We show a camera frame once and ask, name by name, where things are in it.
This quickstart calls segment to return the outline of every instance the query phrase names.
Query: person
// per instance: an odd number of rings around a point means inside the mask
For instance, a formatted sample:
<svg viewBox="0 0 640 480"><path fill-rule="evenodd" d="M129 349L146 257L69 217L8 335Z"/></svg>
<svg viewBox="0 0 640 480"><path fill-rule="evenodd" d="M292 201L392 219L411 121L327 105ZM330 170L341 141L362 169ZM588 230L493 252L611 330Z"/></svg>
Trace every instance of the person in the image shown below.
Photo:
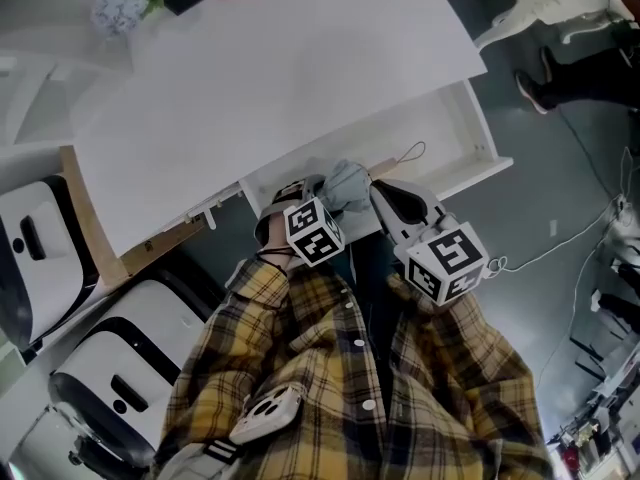
<svg viewBox="0 0 640 480"><path fill-rule="evenodd" d="M223 478L553 478L532 374L473 296L434 307L393 274L382 233L285 273L289 251L274 215L174 386L151 477L220 478L183 464L219 458L241 416L293 387L294 421Z"/></svg>
<svg viewBox="0 0 640 480"><path fill-rule="evenodd" d="M640 0L622 2L640 21ZM611 48L568 65L557 62L548 47L540 50L540 58L544 84L538 84L524 71L515 72L518 90L540 114L576 100L608 101L640 109L637 45Z"/></svg>

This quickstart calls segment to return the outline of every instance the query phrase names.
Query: white chair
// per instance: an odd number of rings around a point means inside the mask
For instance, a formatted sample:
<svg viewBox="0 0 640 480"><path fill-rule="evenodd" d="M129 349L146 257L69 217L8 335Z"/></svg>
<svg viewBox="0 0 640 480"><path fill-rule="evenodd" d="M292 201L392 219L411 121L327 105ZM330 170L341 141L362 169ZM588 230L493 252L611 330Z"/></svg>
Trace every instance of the white chair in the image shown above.
<svg viewBox="0 0 640 480"><path fill-rule="evenodd" d="M496 16L493 27L480 35L475 45L482 50L491 43L525 30L536 20L552 25L585 15L597 19L591 23L580 22L577 27L565 30L563 42L568 42L576 33L600 30L612 21L633 20L622 0L517 0L513 8Z"/></svg>

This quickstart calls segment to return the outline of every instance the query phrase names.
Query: crumpled cloth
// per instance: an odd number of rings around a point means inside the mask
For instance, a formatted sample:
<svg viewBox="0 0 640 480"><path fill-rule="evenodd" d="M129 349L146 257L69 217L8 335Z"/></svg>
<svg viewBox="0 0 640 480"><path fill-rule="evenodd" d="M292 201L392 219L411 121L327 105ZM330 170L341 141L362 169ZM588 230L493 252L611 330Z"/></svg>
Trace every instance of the crumpled cloth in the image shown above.
<svg viewBox="0 0 640 480"><path fill-rule="evenodd" d="M369 173L360 164L340 160L316 194L329 212L360 213L371 207Z"/></svg>

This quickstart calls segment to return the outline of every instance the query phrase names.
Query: yellow plaid shirt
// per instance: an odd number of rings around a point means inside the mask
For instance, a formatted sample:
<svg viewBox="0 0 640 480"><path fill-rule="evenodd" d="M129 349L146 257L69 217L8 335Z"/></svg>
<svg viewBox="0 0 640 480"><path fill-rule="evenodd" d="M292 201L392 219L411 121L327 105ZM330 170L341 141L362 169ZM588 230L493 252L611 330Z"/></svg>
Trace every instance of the yellow plaid shirt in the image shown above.
<svg viewBox="0 0 640 480"><path fill-rule="evenodd" d="M393 338L385 414L372 351L354 343L367 343L366 326L347 284L328 268L287 279L240 263L174 387L154 470L187 444L227 437L246 397L249 410L290 385L302 393L298 417L245 445L234 478L553 478L532 375L475 299L436 308L399 277L389 283L415 311Z"/></svg>

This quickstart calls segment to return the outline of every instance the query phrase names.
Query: floor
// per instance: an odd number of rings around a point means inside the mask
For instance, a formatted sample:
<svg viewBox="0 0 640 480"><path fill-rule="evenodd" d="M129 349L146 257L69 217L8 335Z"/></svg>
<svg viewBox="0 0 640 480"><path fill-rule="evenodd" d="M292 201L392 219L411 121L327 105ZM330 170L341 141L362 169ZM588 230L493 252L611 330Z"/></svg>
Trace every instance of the floor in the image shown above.
<svg viewBox="0 0 640 480"><path fill-rule="evenodd" d="M472 37L513 0L452 0ZM595 178L584 152L558 113L540 116L517 92L512 71L523 68L542 80L538 49L548 44L561 62L570 62L611 45L607 32L559 43L555 27L536 24L520 35L486 48L488 73L472 81L486 113L498 151L515 159L501 174L446 201L449 210L470 221L492 256L507 255L515 267L560 240L582 230L610 197ZM564 114L593 157L608 192L619 192L620 157L630 138L627 110L605 103L579 102ZM203 232L183 246L216 280L223 283L238 260L255 251L255 217L246 200L225 202L216 213L220 228ZM551 237L550 221L557 221ZM483 283L477 296L486 318L522 355L534 372L544 432L550 437L584 402L596 381L573 365L579 351L567 339L574 286L582 264L599 240L596 226L576 241L527 267L502 273ZM589 310L590 295L608 274L601 262L585 268L578 289L572 335L592 342L601 328ZM549 361L552 351L557 352Z"/></svg>

